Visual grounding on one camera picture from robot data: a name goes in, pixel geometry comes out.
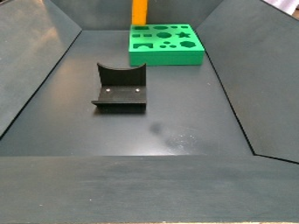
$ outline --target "black bracket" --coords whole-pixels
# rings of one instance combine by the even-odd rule
[[[146,64],[133,69],[114,69],[98,64],[102,89],[93,103],[105,113],[146,112]]]

